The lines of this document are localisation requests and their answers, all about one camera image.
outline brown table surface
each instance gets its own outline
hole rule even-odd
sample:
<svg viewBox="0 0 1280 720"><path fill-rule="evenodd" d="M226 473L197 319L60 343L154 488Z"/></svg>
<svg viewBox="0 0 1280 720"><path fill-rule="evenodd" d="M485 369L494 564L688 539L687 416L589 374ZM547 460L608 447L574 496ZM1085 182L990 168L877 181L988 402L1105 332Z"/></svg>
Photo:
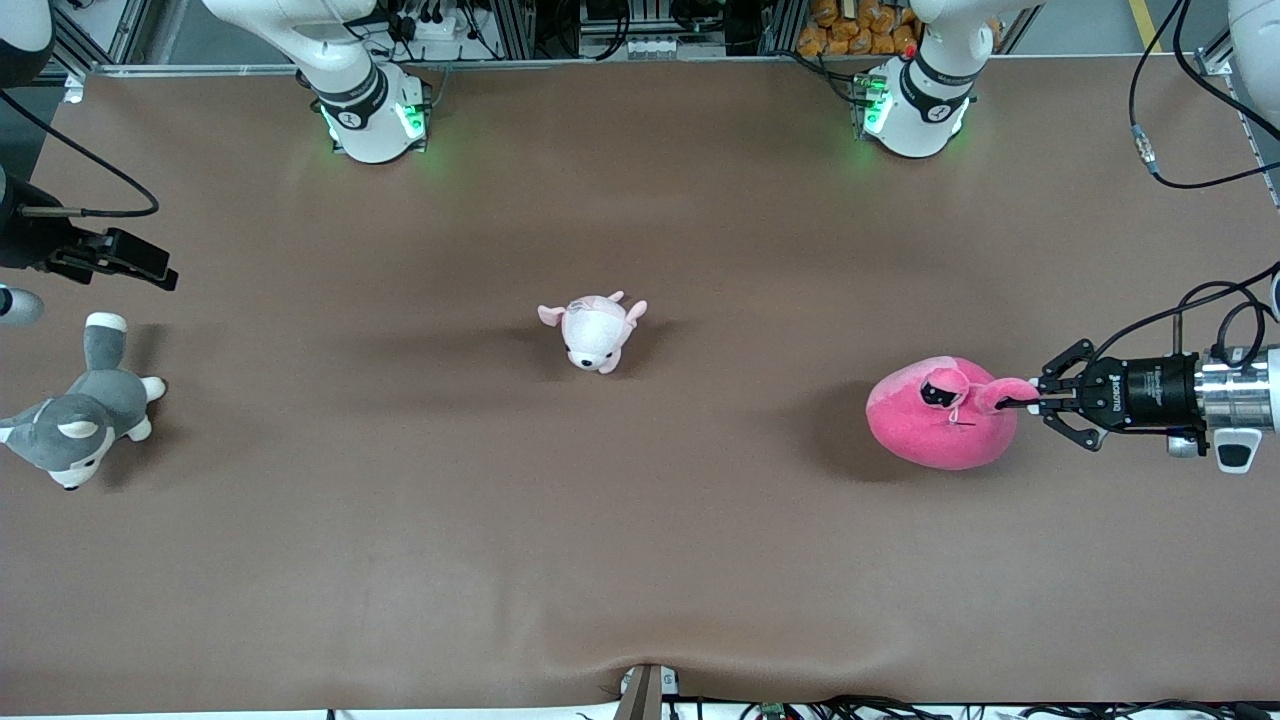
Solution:
<svg viewBox="0 0 1280 720"><path fill-rule="evenodd" d="M0 454L0 712L596 702L644 661L737 698L1280 696L1274 441L1228 477L1028 419L945 474L863 416L904 364L1033 374L1276 259L1261 179L1146 176L1132 65L993 63L927 161L788 64L462 73L388 167L292 78L92 81L58 124L159 193L122 224L182 283L10 273L49 313L0 400L64 391L92 310L172 389L77 493ZM1170 177L1253 163L1167 59L1140 119ZM136 202L52 141L36 182ZM534 309L620 288L622 366L575 370Z"/></svg>

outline connector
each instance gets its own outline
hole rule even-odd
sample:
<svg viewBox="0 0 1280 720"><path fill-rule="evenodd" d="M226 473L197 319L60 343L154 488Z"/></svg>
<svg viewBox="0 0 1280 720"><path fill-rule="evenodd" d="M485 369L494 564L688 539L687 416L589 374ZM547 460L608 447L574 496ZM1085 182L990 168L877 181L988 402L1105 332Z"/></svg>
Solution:
<svg viewBox="0 0 1280 720"><path fill-rule="evenodd" d="M869 87L874 90L884 90L888 83L888 78L884 76L869 76L869 74L856 74L854 76L854 85L859 87Z"/></svg>
<svg viewBox="0 0 1280 720"><path fill-rule="evenodd" d="M1147 165L1147 172L1153 176L1160 174L1160 165L1156 164L1156 149L1151 146L1151 138L1139 124L1134 124L1129 129L1133 132L1133 146L1138 149L1138 156Z"/></svg>

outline black cable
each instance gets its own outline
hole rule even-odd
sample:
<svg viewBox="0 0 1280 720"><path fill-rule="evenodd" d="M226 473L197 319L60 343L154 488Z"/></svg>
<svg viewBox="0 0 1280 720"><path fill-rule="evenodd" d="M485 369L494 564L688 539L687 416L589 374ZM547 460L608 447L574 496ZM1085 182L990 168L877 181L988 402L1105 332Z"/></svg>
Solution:
<svg viewBox="0 0 1280 720"><path fill-rule="evenodd" d="M692 14L692 0L672 0L671 1L671 19L676 22L680 27L689 32L716 32L724 27L724 18L713 19L710 22L699 22Z"/></svg>
<svg viewBox="0 0 1280 720"><path fill-rule="evenodd" d="M14 100L13 97L10 97L9 94L5 92L5 91L3 91L3 90L0 90L0 100L4 100L10 108L13 108L14 110L17 110L19 115L22 115L23 118L27 118L27 120L29 120L32 124L35 124L40 129L42 129L46 133L56 137L59 141L61 141L64 145L67 145L72 150L74 150L74 151L79 152L81 155L88 158L90 160L92 160L97 165L100 165L104 169L109 170L113 176L115 176L115 177L120 178L122 181L124 181L125 183L128 183L128 186L132 187L133 190L138 191L142 195L142 197L145 197L147 200L147 204L150 205L145 210L91 210L91 209L86 209L86 208L65 208L65 210L69 211L69 213L72 210L74 210L74 213L70 213L70 217L79 217L79 218L145 218L147 215L154 215L157 210L160 210L160 201L156 200L156 196L152 195L150 190L142 187L142 183L140 183L138 181L133 179L132 177L129 177L128 174L125 174L123 170L120 170L115 165L113 165L113 164L108 163L106 160L99 158L97 155L90 152L88 150L84 149L84 146L82 146L81 143L76 142L74 140L67 137L65 135L63 135L60 131L58 131L56 128L54 128L52 126L50 126L45 120L41 120L40 118L37 118L36 115L33 115L29 110L27 110L26 108L23 108L17 100Z"/></svg>
<svg viewBox="0 0 1280 720"><path fill-rule="evenodd" d="M778 58L790 58L790 59L795 60L796 63L799 63L803 68L805 68L806 70L809 70L809 72L812 72L812 73L814 73L817 76L832 77L835 79L844 81L844 82L852 82L854 81L854 76L845 74L845 73L837 73L835 70L826 69L824 65L819 67L818 63L815 63L815 61L805 58L804 55L801 55L801 54L799 54L799 53L796 53L794 50L771 50L769 55L774 55L774 56L778 56Z"/></svg>
<svg viewBox="0 0 1280 720"><path fill-rule="evenodd" d="M827 81L827 86L831 87L831 91L836 94L836 97L840 97L841 100L844 100L845 102L849 102L851 105L858 105L859 104L858 100L855 100L854 97L849 96L845 91L842 91L840 88L840 86L836 85L837 82L854 82L854 76L845 74L845 73L837 73L837 72L827 68L827 64L826 64L826 61L823 61L822 55L818 55L815 58L817 63L810 61L804 55L800 55L799 53L794 53L791 50L772 50L772 51L769 51L769 55L777 55L780 58L790 58L790 59L795 60L796 63L800 63L800 65L804 67L806 70L809 70L809 72L812 72L812 73L822 77L823 79L826 79Z"/></svg>
<svg viewBox="0 0 1280 720"><path fill-rule="evenodd" d="M1271 124L1266 118L1260 115L1257 110L1254 110L1253 108L1249 108L1248 105L1238 101L1226 92L1222 92L1221 90L1215 87L1213 83L1201 77L1201 74L1196 72L1196 68L1192 68L1190 63L1187 61L1187 58L1183 53L1183 27L1187 24L1187 13L1190 10L1190 8L1192 8L1192 0L1181 0L1181 10L1178 13L1178 24L1174 26L1174 58L1178 60L1178 67L1180 67L1183 69L1183 73L1185 73L1187 77L1192 78L1196 82L1196 85L1204 88L1206 92L1208 92L1213 97L1217 97L1222 102L1226 102L1228 105L1234 108L1238 113L1257 123L1258 127L1266 131L1267 135L1270 135L1271 137L1280 140L1280 128L1276 128L1274 124Z"/></svg>
<svg viewBox="0 0 1280 720"><path fill-rule="evenodd" d="M467 26L471 27L471 32L476 35L476 40L480 41L480 46L488 50L494 60L502 60L502 55L494 51L493 47L489 47L489 42L485 41L484 32L480 31L480 24L476 23L476 10L471 6L471 0L458 0L458 9L462 10L462 15L466 18Z"/></svg>
<svg viewBox="0 0 1280 720"><path fill-rule="evenodd" d="M840 87L836 86L836 78L833 78L831 70L827 69L827 64L822 60L822 55L818 55L818 67L822 68L822 74L827 78L827 86L831 87L831 91L836 94L836 97L840 97L841 100L849 102L850 105L858 104L856 100L850 97L847 94L845 94L845 91L840 90Z"/></svg>
<svg viewBox="0 0 1280 720"><path fill-rule="evenodd" d="M1120 708L1116 708L1114 717L1116 720L1125 720L1125 719L1129 719L1129 717L1132 717L1133 715L1135 715L1138 712L1144 712L1147 710L1187 710L1187 711L1192 711L1192 712L1199 712L1199 714L1203 714L1203 715L1208 715L1210 717L1213 717L1215 720L1231 720L1235 716L1235 712L1228 711L1228 710L1225 710L1222 707L1212 707L1212 706L1208 706L1208 705L1204 705L1204 703L1201 703L1201 702L1189 701L1189 700L1170 698L1170 700L1161 700L1161 701L1156 701L1156 702L1149 702L1149 703L1146 703L1146 705L1135 705L1132 708L1126 708L1124 711L1121 711Z"/></svg>
<svg viewBox="0 0 1280 720"><path fill-rule="evenodd" d="M1184 313L1187 313L1189 310L1194 310L1197 307L1202 307L1204 305L1208 305L1210 302L1216 302L1216 301L1219 301L1219 300L1221 300L1221 299L1224 299L1224 297L1226 297L1226 296L1229 296L1231 293L1239 292L1240 290L1244 290L1244 288L1248 288L1248 287L1251 287L1253 284L1257 284L1258 282L1261 282L1263 279L1272 278L1272 277L1275 277L1276 273L1280 273L1280 263L1276 263L1276 264L1271 265L1270 268L1267 268L1266 270L1262 270L1261 273L1258 273L1258 274L1256 274L1253 277L1245 278L1245 279L1243 279L1243 281L1240 281L1238 283L1228 283L1228 284L1225 284L1224 290L1220 290L1220 291L1217 291L1215 293L1211 293L1211 295L1206 295L1204 297L1201 297L1199 300L1194 300L1192 302L1179 302L1178 305L1175 305L1174 307L1170 307L1169 310L1164 310L1161 313L1156 313L1153 315L1148 315L1148 316L1146 316L1146 318L1143 318L1143 319L1140 319L1140 320L1138 320L1135 323L1130 323L1130 324L1125 325L1124 328L1120 328L1119 331L1116 331L1115 334L1112 334L1110 338L1107 338L1106 342L1103 342L1102 345L1097 346L1097 348L1093 351L1093 355L1089 356L1088 363L1084 364L1084 370L1080 372L1080 377L1085 377L1085 378L1087 377L1092 377L1093 365L1103 356L1103 354L1112 345L1115 345L1120 340L1125 338L1126 336L1132 334L1133 332L1139 331L1139 329L1142 329L1142 328L1144 328L1144 327L1147 327L1147 325L1149 325L1152 323L1158 323L1160 320L1164 320L1166 318L1172 318L1174 315L1181 315L1181 314L1184 314ZM1120 429L1120 430L1116 430L1116 432L1119 432L1121 434L1167 434L1162 429L1143 430L1143 429L1128 429L1126 428L1126 429ZM1027 711L1024 710L1023 712L1024 712L1023 716L1025 717L1027 716L1025 715Z"/></svg>
<svg viewBox="0 0 1280 720"><path fill-rule="evenodd" d="M556 38L559 41L561 47L564 49L564 54L570 58L576 58L579 60L608 60L622 49L627 42L627 35L631 32L631 5L627 0L618 0L618 5L622 14L617 18L617 28L613 31L613 37L609 40L609 45L604 49L604 53L595 55L593 58L586 58L579 54L576 50L570 47L568 38L564 37L564 22L566 10L570 9L570 0L559 0L556 4ZM570 17L570 27L573 27L575 19Z"/></svg>
<svg viewBox="0 0 1280 720"><path fill-rule="evenodd" d="M1201 283L1193 287L1190 291L1188 291L1187 295L1183 296L1183 300L1181 302L1179 302L1179 305L1185 305L1192 300L1192 297L1196 297L1202 291L1206 291L1211 287L1231 287L1231 283L1225 281L1210 281L1207 283ZM1276 319L1275 314L1271 311L1271 307L1258 301L1258 296L1253 295L1253 291L1251 291L1247 287L1242 287L1238 288L1236 292L1243 295L1245 301L1240 306L1228 313L1225 318L1222 318L1222 323L1217 327L1217 342L1213 345L1213 347L1210 348L1211 357L1217 359L1224 365L1233 369L1245 368L1248 365L1252 365L1253 361L1257 360L1258 352L1262 348L1263 337L1266 336L1266 324L1263 320L1263 314L1270 315L1272 319ZM1257 320L1257 325L1253 334L1253 343L1249 346L1249 351L1245 352L1243 357L1240 357L1239 363L1231 363L1225 355L1226 333L1231 327L1231 322L1235 320L1235 316L1239 315L1247 307L1253 307L1254 316ZM1174 319L1175 322L1181 322L1181 313L1175 315Z"/></svg>
<svg viewBox="0 0 1280 720"><path fill-rule="evenodd" d="M1146 140L1146 133L1142 133L1142 127L1138 124L1137 110L1135 110L1137 95L1138 95L1138 79L1142 77L1142 70L1147 65L1147 59L1151 58L1151 53L1156 49L1156 44L1160 42L1160 36L1164 35L1165 28L1169 27L1169 23L1174 22L1174 18L1176 18L1178 24L1174 27L1174 58L1176 58L1178 65L1183 69L1183 72L1187 73L1192 79L1194 79L1196 83L1199 85L1202 88L1207 90L1211 95L1213 95L1222 102L1226 102L1236 111L1244 114L1244 117L1258 123L1258 126L1262 127L1262 129L1280 138L1280 131L1277 131L1275 126L1268 123L1266 118L1258 115L1247 105L1238 102L1234 97L1213 87L1213 85L1202 78L1199 73L1197 73L1190 67L1190 64L1187 61L1187 58L1183 56L1181 29L1187 19L1187 12L1189 9L1190 9L1190 0L1175 0L1174 6L1170 8L1169 14L1165 15L1164 22L1160 23L1160 29L1157 29L1156 33L1152 36L1151 41L1147 42L1146 50L1143 50L1142 56L1138 58L1138 64L1133 69L1133 77L1129 79L1129 127L1134 128L1135 135L1140 133L1142 140ZM1156 182L1158 182L1165 187L1171 187L1174 190L1203 190L1206 187L1226 184L1229 182L1235 182L1238 179L1244 179L1248 177L1262 174L1277 168L1280 168L1280 161L1271 163L1268 165L1261 165L1249 170L1243 170L1231 176L1225 176L1211 181L1192 182L1192 183L1175 182L1165 178L1160 173L1160 169L1158 167L1155 165L1155 163L1149 164L1147 170L1151 173L1151 177L1156 179Z"/></svg>
<svg viewBox="0 0 1280 720"><path fill-rule="evenodd" d="M1231 322L1235 320L1235 316L1249 309L1253 310L1253 316L1257 322L1257 329L1253 333L1253 342L1249 345L1249 350L1240 356L1239 363L1231 363L1226 357L1226 332L1231 328ZM1222 324L1217 327L1217 342L1213 343L1213 348L1210 354L1215 355L1228 368L1235 370L1252 365L1258 357L1258 351L1262 350L1262 338L1267 332L1266 320L1262 319L1266 311L1267 306L1262 305L1257 300L1249 300L1231 307L1226 316L1222 318Z"/></svg>

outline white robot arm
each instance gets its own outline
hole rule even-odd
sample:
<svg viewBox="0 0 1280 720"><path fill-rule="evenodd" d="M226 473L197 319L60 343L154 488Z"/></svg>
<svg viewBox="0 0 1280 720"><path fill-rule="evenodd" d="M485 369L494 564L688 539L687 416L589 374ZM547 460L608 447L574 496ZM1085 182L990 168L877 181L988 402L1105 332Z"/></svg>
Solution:
<svg viewBox="0 0 1280 720"><path fill-rule="evenodd" d="M0 88L27 85L54 54L49 0L0 0Z"/></svg>
<svg viewBox="0 0 1280 720"><path fill-rule="evenodd" d="M385 163L425 141L422 81L393 64L375 63L343 27L369 15L375 0L205 0L205 5L298 65L320 97L334 142L352 159Z"/></svg>
<svg viewBox="0 0 1280 720"><path fill-rule="evenodd" d="M886 77L888 100L868 115L865 131L888 150L927 158L960 132L969 94L992 53L987 19L1041 0L913 0L925 33L915 58L895 58L874 74ZM1280 0L1229 0L1234 60L1258 111L1280 120Z"/></svg>
<svg viewBox="0 0 1280 720"><path fill-rule="evenodd" d="M1233 61L1254 109L1280 127L1280 0L1229 0Z"/></svg>

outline husky plush ear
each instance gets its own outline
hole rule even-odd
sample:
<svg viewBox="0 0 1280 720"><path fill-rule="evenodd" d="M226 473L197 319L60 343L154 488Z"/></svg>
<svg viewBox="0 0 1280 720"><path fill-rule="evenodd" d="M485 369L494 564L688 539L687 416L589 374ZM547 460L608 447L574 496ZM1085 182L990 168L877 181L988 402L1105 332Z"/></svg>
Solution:
<svg viewBox="0 0 1280 720"><path fill-rule="evenodd" d="M36 416L40 415L40 410L44 409L45 405L49 405L49 402L46 401L40 405L33 405L23 410L22 413L18 413L13 418L0 419L0 443L8 445L9 436L12 436L14 430L17 430L23 425L29 425L31 423L35 423Z"/></svg>
<svg viewBox="0 0 1280 720"><path fill-rule="evenodd" d="M58 425L58 432L72 439L84 439L87 437L93 437L93 433L97 432L97 423L90 423L88 420L63 423L61 425Z"/></svg>

